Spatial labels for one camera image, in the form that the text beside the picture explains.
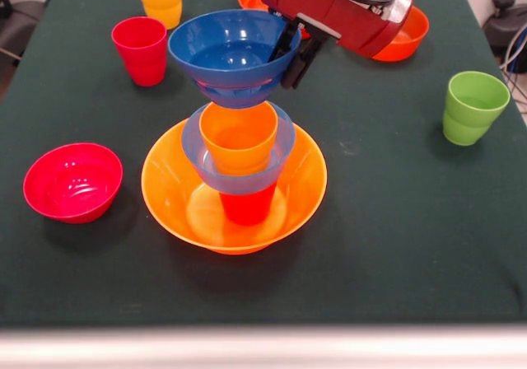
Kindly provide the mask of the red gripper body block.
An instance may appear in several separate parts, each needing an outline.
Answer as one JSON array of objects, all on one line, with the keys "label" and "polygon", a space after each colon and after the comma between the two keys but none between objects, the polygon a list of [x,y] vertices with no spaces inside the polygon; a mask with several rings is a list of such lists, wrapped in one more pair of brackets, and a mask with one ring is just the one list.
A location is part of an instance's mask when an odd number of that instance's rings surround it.
[{"label": "red gripper body block", "polygon": [[299,18],[310,32],[324,32],[337,44],[372,57],[398,34],[408,16],[408,0],[263,0],[285,19]]}]

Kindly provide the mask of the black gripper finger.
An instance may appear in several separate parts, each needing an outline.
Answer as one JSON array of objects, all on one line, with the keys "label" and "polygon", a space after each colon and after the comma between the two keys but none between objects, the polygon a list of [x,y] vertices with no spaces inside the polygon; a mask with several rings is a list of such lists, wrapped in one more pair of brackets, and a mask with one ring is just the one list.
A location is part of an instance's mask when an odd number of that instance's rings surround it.
[{"label": "black gripper finger", "polygon": [[283,31],[280,34],[273,51],[269,55],[269,62],[272,62],[277,58],[281,58],[284,54],[291,50],[291,43],[293,42],[296,34],[299,34],[299,38],[302,40],[302,26],[303,24],[298,17],[293,20],[286,19],[286,25],[283,28]]},{"label": "black gripper finger", "polygon": [[284,89],[296,89],[299,86],[305,73],[327,40],[327,36],[320,39],[311,38],[302,44],[282,76],[281,85]]}]

